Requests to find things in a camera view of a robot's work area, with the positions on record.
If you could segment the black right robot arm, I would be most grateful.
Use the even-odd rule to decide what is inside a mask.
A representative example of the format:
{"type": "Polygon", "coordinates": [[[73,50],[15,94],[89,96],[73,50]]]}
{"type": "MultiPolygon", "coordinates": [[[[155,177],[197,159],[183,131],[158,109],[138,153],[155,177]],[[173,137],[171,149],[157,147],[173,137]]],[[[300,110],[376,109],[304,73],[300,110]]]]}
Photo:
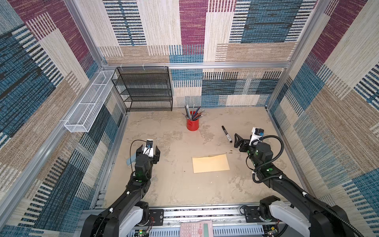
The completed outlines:
{"type": "Polygon", "coordinates": [[[265,143],[270,138],[269,135],[253,134],[250,139],[243,139],[235,134],[234,147],[246,153],[254,165],[251,168],[253,182],[265,184],[294,206],[281,206],[281,200],[274,196],[264,198],[260,206],[261,218],[281,220],[304,237],[361,237],[341,207],[330,206],[312,196],[274,165],[284,151],[284,143],[280,137],[273,136],[280,143],[280,150],[274,155],[271,146],[265,143]]]}

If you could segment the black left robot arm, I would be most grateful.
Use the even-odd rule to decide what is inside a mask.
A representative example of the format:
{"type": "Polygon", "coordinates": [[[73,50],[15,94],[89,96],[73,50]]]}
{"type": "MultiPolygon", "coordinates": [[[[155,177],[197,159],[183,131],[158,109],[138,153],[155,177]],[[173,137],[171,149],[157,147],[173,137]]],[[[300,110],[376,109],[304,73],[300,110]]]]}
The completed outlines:
{"type": "Polygon", "coordinates": [[[86,218],[82,237],[126,237],[136,226],[149,222],[149,204],[142,201],[151,185],[153,165],[160,150],[148,139],[136,151],[134,171],[122,195],[98,215],[86,218]]]}

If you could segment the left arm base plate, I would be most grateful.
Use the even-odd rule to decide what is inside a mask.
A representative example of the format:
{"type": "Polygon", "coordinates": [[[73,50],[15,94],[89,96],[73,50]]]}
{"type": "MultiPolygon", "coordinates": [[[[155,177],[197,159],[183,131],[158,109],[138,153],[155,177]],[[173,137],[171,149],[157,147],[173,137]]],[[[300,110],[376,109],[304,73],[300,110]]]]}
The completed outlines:
{"type": "Polygon", "coordinates": [[[148,227],[155,227],[155,226],[162,226],[164,220],[164,210],[163,209],[150,209],[149,210],[149,216],[148,216],[148,223],[146,226],[148,227]]]}

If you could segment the tan paper envelope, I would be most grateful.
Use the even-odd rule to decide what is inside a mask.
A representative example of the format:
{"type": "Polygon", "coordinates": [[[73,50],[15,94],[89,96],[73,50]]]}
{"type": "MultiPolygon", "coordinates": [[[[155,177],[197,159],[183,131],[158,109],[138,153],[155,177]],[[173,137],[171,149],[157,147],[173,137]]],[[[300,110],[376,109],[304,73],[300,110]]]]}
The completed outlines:
{"type": "Polygon", "coordinates": [[[211,157],[192,158],[192,165],[194,173],[230,170],[226,154],[211,157]]]}

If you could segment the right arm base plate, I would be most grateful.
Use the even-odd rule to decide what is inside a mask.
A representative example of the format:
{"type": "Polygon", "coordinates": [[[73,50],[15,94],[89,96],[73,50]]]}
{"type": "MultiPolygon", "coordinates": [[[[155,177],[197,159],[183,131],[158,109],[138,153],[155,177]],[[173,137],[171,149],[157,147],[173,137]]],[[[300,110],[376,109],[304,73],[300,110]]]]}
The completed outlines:
{"type": "Polygon", "coordinates": [[[242,213],[245,216],[246,223],[262,223],[264,220],[260,216],[259,206],[244,206],[242,213]]]}

